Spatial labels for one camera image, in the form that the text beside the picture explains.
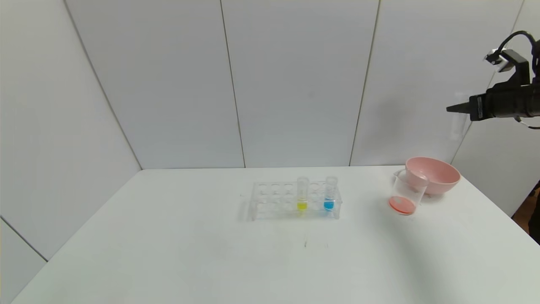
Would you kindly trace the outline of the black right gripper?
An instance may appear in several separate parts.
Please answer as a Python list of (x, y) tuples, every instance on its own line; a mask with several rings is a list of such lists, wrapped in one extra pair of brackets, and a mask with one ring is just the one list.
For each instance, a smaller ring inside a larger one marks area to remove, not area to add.
[(469, 114), (471, 121), (493, 118), (514, 118), (526, 116), (525, 99), (529, 94), (529, 85), (497, 83), (484, 94), (474, 95), (469, 102), (448, 106), (447, 112)]

